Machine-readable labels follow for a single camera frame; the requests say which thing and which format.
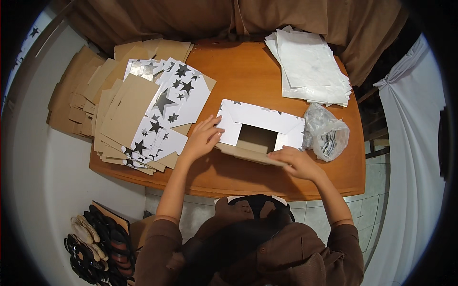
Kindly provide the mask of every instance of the brown shirt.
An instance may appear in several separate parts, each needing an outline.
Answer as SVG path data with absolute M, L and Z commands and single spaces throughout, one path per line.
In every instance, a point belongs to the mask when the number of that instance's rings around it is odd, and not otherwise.
M 275 209 L 267 202 L 261 218 Z M 222 198 L 215 216 L 207 220 L 192 239 L 204 240 L 231 223 L 252 219 L 246 201 L 234 206 Z M 136 286 L 173 285 L 184 264 L 182 237 L 176 224 L 155 221 L 136 263 Z M 313 285 L 353 286 L 363 280 L 363 256 L 357 229 L 349 224 L 331 229 L 327 247 L 309 226 L 292 222 L 256 251 L 213 276 L 211 286 Z

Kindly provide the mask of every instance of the white curtain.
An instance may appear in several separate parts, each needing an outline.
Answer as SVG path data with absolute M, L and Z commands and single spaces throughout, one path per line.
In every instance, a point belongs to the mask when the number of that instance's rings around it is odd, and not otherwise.
M 400 285 L 434 231 L 445 186 L 437 154 L 445 100 L 436 60 L 423 35 L 374 86 L 387 119 L 391 177 L 385 221 L 362 285 Z

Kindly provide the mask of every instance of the plastic bag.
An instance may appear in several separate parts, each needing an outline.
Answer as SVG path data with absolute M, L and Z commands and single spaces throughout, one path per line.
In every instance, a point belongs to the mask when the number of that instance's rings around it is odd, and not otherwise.
M 347 147 L 350 129 L 323 106 L 310 104 L 304 119 L 303 149 L 313 149 L 319 159 L 329 162 Z

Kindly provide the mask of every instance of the hand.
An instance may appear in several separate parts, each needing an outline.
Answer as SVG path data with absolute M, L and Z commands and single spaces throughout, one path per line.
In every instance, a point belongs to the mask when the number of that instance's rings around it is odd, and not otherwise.
M 217 118 L 210 115 L 194 128 L 179 157 L 181 161 L 185 160 L 192 164 L 215 147 L 224 132 L 224 129 L 214 127 L 221 121 L 221 118 L 221 115 Z
M 291 175 L 315 182 L 326 173 L 310 158 L 307 152 L 301 152 L 296 148 L 283 146 L 283 149 L 270 152 L 270 159 L 288 163 L 284 166 L 286 172 Z

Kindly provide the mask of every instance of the tiled floor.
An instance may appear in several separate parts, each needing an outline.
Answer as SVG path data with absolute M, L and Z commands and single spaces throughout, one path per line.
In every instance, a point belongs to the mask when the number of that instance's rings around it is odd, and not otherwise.
M 369 144 L 366 142 L 366 153 L 369 153 Z M 345 197 L 356 228 L 359 231 L 360 246 L 363 251 L 365 267 L 369 263 L 383 226 L 385 211 L 388 203 L 390 182 L 389 154 L 366 160 L 365 193 Z M 147 188 L 145 209 L 156 212 L 161 190 Z M 318 237 L 326 243 L 331 228 L 327 222 L 323 202 L 321 200 L 290 202 L 293 215 L 298 222 L 312 227 Z M 180 230 L 183 242 L 190 239 L 200 225 L 215 213 L 214 202 L 211 198 L 185 195 L 183 214 L 180 221 Z

